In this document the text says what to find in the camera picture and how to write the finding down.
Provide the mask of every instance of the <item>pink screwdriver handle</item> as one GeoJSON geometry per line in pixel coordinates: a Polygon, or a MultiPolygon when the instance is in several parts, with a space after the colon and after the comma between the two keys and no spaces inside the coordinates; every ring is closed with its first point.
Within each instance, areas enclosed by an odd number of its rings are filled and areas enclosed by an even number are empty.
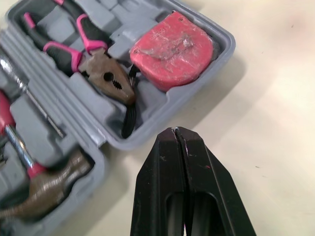
{"type": "Polygon", "coordinates": [[[0,134],[4,134],[4,129],[8,125],[15,126],[14,118],[10,112],[10,102],[5,94],[0,91],[0,134]]]}

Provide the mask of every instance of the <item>pliers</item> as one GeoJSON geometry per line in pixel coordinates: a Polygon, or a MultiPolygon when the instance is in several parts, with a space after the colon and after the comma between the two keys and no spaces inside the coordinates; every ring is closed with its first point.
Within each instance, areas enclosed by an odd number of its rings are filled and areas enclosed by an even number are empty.
{"type": "Polygon", "coordinates": [[[96,27],[83,9],[73,0],[53,0],[66,10],[75,20],[86,51],[92,56],[86,59],[83,53],[64,44],[52,41],[37,29],[31,14],[25,13],[22,22],[27,34],[34,44],[52,57],[57,68],[67,76],[75,72],[86,72],[89,81],[101,92],[125,105],[135,102],[135,93],[126,72],[113,58],[106,55],[111,40],[109,36],[96,27]]]}

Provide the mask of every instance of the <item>hammer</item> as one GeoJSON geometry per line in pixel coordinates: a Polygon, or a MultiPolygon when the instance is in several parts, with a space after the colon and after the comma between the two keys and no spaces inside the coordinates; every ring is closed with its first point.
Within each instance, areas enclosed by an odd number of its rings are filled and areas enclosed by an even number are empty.
{"type": "Polygon", "coordinates": [[[61,171],[48,171],[35,162],[15,129],[10,103],[1,91],[0,134],[7,136],[30,178],[29,197],[17,206],[0,210],[0,219],[12,217],[30,219],[48,214],[68,196],[74,183],[93,167],[80,150],[72,153],[61,171]]]}

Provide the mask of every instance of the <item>gray plastic tool case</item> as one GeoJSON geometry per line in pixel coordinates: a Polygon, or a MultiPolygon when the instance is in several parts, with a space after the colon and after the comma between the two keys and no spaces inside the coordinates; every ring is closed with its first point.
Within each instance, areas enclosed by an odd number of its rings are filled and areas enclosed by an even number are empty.
{"type": "MultiPolygon", "coordinates": [[[[99,148],[106,142],[123,150],[144,143],[214,78],[235,49],[230,33],[177,0],[77,0],[77,3],[96,26],[112,32],[114,44],[108,53],[114,58],[129,60],[129,51],[134,43],[172,11],[181,12],[205,30],[219,44],[220,55],[195,82],[172,88],[167,93],[161,92],[140,75],[135,88],[136,128],[128,139],[123,139],[120,131],[125,106],[100,96],[80,73],[69,78],[56,69],[53,60],[37,49],[20,27],[20,19],[25,12],[35,13],[38,16],[36,23],[52,39],[84,51],[68,14],[51,0],[22,0],[13,6],[6,16],[8,28],[0,33],[0,44],[25,72],[29,88],[67,136],[60,140],[28,97],[20,94],[16,84],[0,71],[0,89],[13,101],[11,112],[18,132],[32,157],[46,167],[64,161],[76,147],[81,147],[95,165],[87,176],[75,183],[69,197],[41,220],[6,222],[4,227],[13,229],[12,236],[49,235],[104,181],[108,163],[99,148]]],[[[19,196],[27,193],[28,189],[28,178],[11,144],[7,143],[3,150],[8,161],[0,169],[0,206],[7,203],[8,196],[19,196]]]]}

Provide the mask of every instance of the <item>metal rod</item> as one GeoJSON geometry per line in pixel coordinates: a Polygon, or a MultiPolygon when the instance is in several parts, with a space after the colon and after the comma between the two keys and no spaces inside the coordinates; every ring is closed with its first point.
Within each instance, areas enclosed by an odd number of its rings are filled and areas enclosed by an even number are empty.
{"type": "Polygon", "coordinates": [[[32,168],[35,164],[34,160],[26,150],[25,144],[22,141],[20,135],[16,132],[15,128],[11,125],[8,125],[4,128],[4,132],[10,141],[10,143],[13,145],[14,149],[18,153],[18,156],[22,162],[22,164],[25,166],[26,169],[32,168]]]}
{"type": "Polygon", "coordinates": [[[48,115],[46,110],[40,105],[40,103],[34,97],[32,92],[29,90],[29,87],[27,86],[27,84],[24,83],[23,80],[21,79],[21,78],[26,78],[26,75],[21,70],[18,69],[18,67],[12,62],[12,60],[9,58],[9,56],[1,47],[0,47],[0,66],[2,70],[6,73],[6,75],[18,85],[20,91],[25,93],[30,98],[32,103],[36,106],[36,108],[39,110],[39,112],[42,114],[45,120],[53,127],[53,129],[57,132],[57,134],[61,138],[64,138],[65,137],[64,132],[58,127],[58,125],[56,125],[53,119],[48,115]]]}

